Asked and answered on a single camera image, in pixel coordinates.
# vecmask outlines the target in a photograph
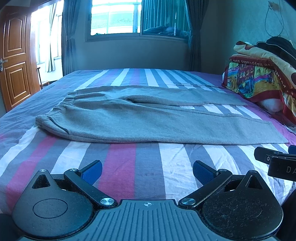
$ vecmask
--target white stripe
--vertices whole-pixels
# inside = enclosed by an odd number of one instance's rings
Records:
[[[275,150],[278,151],[278,149],[276,149],[272,144],[261,144],[263,147],[271,149],[271,150]],[[288,180],[284,180],[284,193],[283,193],[283,199],[281,201],[281,205],[284,203],[284,201],[286,200],[287,196],[289,195],[289,192],[291,191],[293,186],[293,182],[292,181],[288,181]]]
[[[126,77],[129,69],[124,69],[120,75],[112,82],[111,86],[120,86],[124,78]]]
[[[158,83],[157,83],[157,81],[150,69],[145,69],[145,74],[146,74],[148,86],[159,87],[159,85],[158,85]]]
[[[241,111],[245,112],[247,115],[249,115],[250,117],[254,118],[254,119],[260,119],[261,118],[256,115],[255,113],[253,113],[252,111],[248,110],[246,107],[241,106],[241,105],[236,105],[237,108],[239,108]]]
[[[39,128],[35,126],[27,130],[19,140],[19,143],[11,147],[8,152],[6,152],[5,155],[0,159],[0,177],[3,175],[8,164],[31,143],[38,131]]]
[[[288,153],[288,146],[286,144],[278,144],[278,145]]]
[[[183,84],[187,89],[192,89],[195,88],[194,86],[192,86],[191,84],[187,83],[185,80],[183,80],[179,75],[177,75],[176,73],[174,73],[171,70],[167,70],[178,82],[180,82],[181,84]]]
[[[197,190],[192,166],[183,144],[159,143],[166,199],[176,202]]]
[[[204,86],[202,83],[192,79],[190,76],[184,74],[183,72],[179,71],[179,70],[176,70],[178,73],[180,73],[181,75],[183,75],[186,79],[190,80],[192,83],[198,85],[200,88],[204,89],[204,90],[208,90],[208,91],[212,91],[210,88]],[[185,80],[183,80],[180,76],[178,76],[180,80],[184,81],[185,83],[187,83]]]
[[[182,107],[184,109],[193,109],[193,110],[195,110],[195,108],[193,106],[180,106],[180,107]]]
[[[254,157],[254,150],[255,148],[251,145],[246,145],[246,146],[239,146],[238,147],[246,154],[246,156],[250,159],[252,164],[254,165],[254,168],[256,171],[259,172],[259,174],[262,176],[266,184],[269,186],[270,190],[275,194],[274,191],[274,182],[272,180],[272,177],[267,175],[268,172],[268,165],[257,161]]]
[[[237,166],[232,155],[221,145],[203,145],[212,159],[216,170],[224,168],[232,172],[235,175],[241,175],[241,171]]]
[[[209,86],[212,86],[216,91],[221,92],[221,93],[225,93],[225,91],[221,90],[220,88],[217,88],[215,85],[213,85],[212,83],[210,83],[210,82],[204,80],[203,78],[201,78],[201,77],[199,77],[199,76],[197,76],[197,75],[195,75],[195,74],[192,74],[192,73],[190,73],[190,72],[187,72],[187,71],[186,71],[186,73],[189,74],[189,75],[191,75],[191,76],[193,76],[193,77],[195,77],[195,78],[197,78],[197,79],[199,79],[202,83],[204,83],[204,84],[206,84],[206,85],[209,85]]]
[[[230,110],[230,112],[233,113],[233,114],[242,115],[241,112],[239,112],[238,110],[234,109],[233,107],[231,107],[228,104],[223,104],[222,106],[224,106],[226,109]]]
[[[100,78],[101,76],[103,76],[104,74],[106,74],[108,72],[108,70],[104,70],[101,73],[98,73],[96,76],[92,77],[91,79],[89,79],[88,81],[86,81],[85,83],[83,83],[82,85],[80,85],[79,87],[77,87],[74,91],[77,90],[81,90],[81,89],[85,89],[87,86],[89,86],[92,82],[94,82],[96,79]]]
[[[70,168],[79,168],[89,145],[88,142],[71,141],[57,159],[51,174],[60,174]]]
[[[217,106],[215,106],[214,104],[204,104],[203,106],[210,112],[223,114],[222,111],[220,111],[219,108]]]
[[[156,69],[156,72],[159,74],[159,76],[161,77],[161,79],[163,80],[163,82],[169,87],[169,88],[175,88],[178,89],[179,87],[176,86],[171,80],[170,78],[160,69]]]

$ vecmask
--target gray pants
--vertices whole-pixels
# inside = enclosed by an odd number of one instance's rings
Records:
[[[103,86],[71,92],[36,124],[86,142],[176,142],[211,145],[287,143],[271,122],[180,106],[246,105],[234,94],[199,89]]]

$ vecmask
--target power outlet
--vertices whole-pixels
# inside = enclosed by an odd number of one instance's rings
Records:
[[[280,7],[277,3],[272,2],[272,1],[268,1],[268,7],[270,7],[270,9],[272,9],[273,11],[279,11]]]

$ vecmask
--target bedsheet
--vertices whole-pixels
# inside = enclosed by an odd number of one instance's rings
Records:
[[[82,168],[101,160],[103,173],[94,186],[120,199],[175,199],[202,185],[192,173],[195,160],[233,174],[259,171],[280,204],[295,190],[294,182],[267,175],[268,166],[254,159],[257,146],[287,153],[296,144],[287,131],[267,112],[221,86],[220,75],[159,69],[111,69],[76,71],[36,93],[0,118],[0,210],[11,213],[23,190],[39,169],[52,174]],[[247,106],[203,105],[195,108],[220,114],[236,113],[271,121],[289,144],[250,146],[196,145],[176,143],[104,144],[70,141],[34,125],[35,117],[47,113],[68,92],[103,85],[148,85],[164,88],[202,88],[236,95]]]

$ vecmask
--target crosshair logo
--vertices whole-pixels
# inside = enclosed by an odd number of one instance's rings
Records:
[[[153,204],[150,203],[150,202],[146,202],[146,203],[144,203],[143,205],[145,205],[146,207],[150,207],[150,206],[153,205]]]

